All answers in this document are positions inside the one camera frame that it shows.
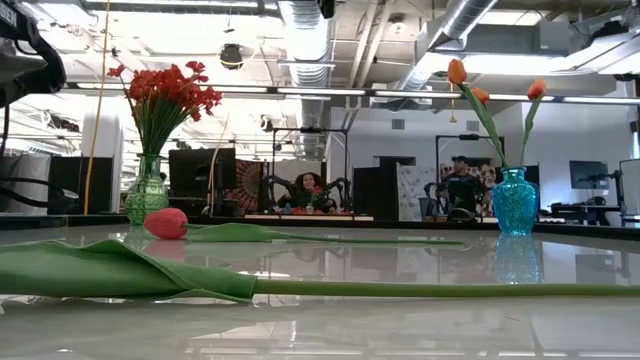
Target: green glass vase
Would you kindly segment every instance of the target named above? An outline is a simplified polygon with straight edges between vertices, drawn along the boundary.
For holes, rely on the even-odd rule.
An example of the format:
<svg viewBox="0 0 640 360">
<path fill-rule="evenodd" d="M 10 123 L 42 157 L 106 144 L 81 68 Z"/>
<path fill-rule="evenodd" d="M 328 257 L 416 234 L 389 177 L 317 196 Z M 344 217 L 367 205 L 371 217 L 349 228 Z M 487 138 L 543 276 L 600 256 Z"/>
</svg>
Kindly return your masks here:
<svg viewBox="0 0 640 360">
<path fill-rule="evenodd" d="M 169 206 L 169 195 L 160 177 L 160 156 L 141 154 L 138 178 L 129 188 L 126 201 L 131 225 L 142 225 L 144 218 Z"/>
</svg>

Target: person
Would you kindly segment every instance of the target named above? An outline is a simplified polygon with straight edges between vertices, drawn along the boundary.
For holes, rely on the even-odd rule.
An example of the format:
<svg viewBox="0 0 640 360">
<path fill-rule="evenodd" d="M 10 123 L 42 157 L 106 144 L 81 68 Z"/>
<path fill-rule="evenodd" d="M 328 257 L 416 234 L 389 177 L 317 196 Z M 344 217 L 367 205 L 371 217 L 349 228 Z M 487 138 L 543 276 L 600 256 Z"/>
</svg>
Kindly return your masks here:
<svg viewBox="0 0 640 360">
<path fill-rule="evenodd" d="M 439 190 L 449 193 L 449 207 L 462 208 L 472 214 L 476 211 L 476 193 L 485 193 L 486 188 L 478 177 L 469 174 L 469 162 L 466 157 L 454 158 L 453 172 L 440 183 Z"/>
<path fill-rule="evenodd" d="M 295 191 L 293 194 L 287 191 L 286 194 L 278 200 L 278 207 L 284 208 L 287 203 L 292 208 L 305 208 L 309 204 L 316 210 L 323 212 L 335 211 L 336 203 L 324 195 L 321 187 L 322 180 L 320 175 L 307 172 L 298 175 L 295 182 Z"/>
</svg>

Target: orange tulip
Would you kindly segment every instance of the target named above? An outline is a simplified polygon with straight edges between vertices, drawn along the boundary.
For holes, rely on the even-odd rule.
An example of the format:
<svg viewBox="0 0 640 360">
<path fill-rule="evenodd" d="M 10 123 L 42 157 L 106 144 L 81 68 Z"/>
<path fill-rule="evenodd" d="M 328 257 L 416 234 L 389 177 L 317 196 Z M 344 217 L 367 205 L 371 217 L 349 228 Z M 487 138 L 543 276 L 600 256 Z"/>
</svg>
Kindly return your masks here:
<svg viewBox="0 0 640 360">
<path fill-rule="evenodd" d="M 529 100 L 535 100 L 539 96 L 544 96 L 546 92 L 547 92 L 547 84 L 545 84 L 544 80 L 537 79 L 536 81 L 533 82 L 533 84 L 531 84 L 531 87 L 529 88 L 529 93 L 527 94 L 527 96 L 529 96 Z"/>
<path fill-rule="evenodd" d="M 475 97 L 478 98 L 478 101 L 480 101 L 480 103 L 482 105 L 486 104 L 487 101 L 489 101 L 489 93 L 480 89 L 480 88 L 473 88 L 471 89 L 471 92 L 473 92 L 473 95 L 475 95 Z"/>
<path fill-rule="evenodd" d="M 467 80 L 467 71 L 462 61 L 454 59 L 449 63 L 449 81 L 452 84 L 462 85 Z"/>
</svg>

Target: woman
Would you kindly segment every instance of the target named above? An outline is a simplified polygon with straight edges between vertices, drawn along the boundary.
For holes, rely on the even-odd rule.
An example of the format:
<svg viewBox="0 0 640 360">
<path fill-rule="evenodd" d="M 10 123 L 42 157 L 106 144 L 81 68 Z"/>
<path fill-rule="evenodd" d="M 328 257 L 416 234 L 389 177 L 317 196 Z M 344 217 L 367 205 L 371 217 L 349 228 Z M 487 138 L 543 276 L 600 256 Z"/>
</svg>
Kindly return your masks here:
<svg viewBox="0 0 640 360">
<path fill-rule="evenodd" d="M 309 204 L 323 212 L 335 211 L 336 203 L 324 195 L 322 180 L 316 173 L 308 172 L 298 175 L 293 194 L 287 192 L 278 200 L 278 207 L 284 208 L 287 203 L 292 208 L 306 208 Z"/>
</svg>

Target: man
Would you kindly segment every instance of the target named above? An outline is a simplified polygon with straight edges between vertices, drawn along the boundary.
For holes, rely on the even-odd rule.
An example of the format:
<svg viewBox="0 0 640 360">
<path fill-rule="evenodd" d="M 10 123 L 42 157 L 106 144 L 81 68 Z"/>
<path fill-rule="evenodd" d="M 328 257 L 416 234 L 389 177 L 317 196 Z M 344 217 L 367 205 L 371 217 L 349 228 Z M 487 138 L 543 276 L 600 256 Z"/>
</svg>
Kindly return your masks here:
<svg viewBox="0 0 640 360">
<path fill-rule="evenodd" d="M 464 156 L 454 158 L 453 173 L 447 175 L 438 188 L 449 193 L 449 210 L 462 208 L 476 213 L 476 193 L 484 193 L 480 179 L 469 174 L 469 162 Z"/>
</svg>

